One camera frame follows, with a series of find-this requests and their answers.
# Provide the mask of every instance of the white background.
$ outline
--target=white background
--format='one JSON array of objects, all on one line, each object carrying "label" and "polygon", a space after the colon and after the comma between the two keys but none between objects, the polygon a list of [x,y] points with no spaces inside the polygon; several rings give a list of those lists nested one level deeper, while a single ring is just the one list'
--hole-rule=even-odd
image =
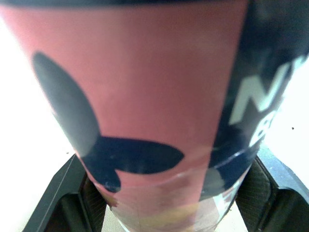
[{"label": "white background", "polygon": [[[309,187],[309,64],[298,70],[266,143]],[[73,154],[26,58],[0,19],[0,231],[20,232]]]}]

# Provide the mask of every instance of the navy blue fish graphic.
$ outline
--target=navy blue fish graphic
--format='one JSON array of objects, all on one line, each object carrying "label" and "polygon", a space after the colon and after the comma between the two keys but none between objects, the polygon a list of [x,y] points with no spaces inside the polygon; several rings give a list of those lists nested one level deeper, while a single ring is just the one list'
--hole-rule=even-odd
[{"label": "navy blue fish graphic", "polygon": [[38,52],[33,67],[54,116],[93,177],[109,192],[121,189],[115,170],[155,174],[175,167],[184,155],[166,144],[102,136],[83,91],[59,65]]}]

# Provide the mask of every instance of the white surface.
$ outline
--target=white surface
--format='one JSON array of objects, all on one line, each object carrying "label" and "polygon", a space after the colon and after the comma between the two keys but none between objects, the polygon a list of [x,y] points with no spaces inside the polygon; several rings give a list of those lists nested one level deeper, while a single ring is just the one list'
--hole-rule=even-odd
[{"label": "white surface", "polygon": [[[307,64],[296,75],[266,139],[267,145],[307,186],[308,70]],[[0,231],[20,232],[55,172],[72,155],[72,148],[1,20],[0,106]],[[236,221],[229,222],[230,228],[233,223]]]}]

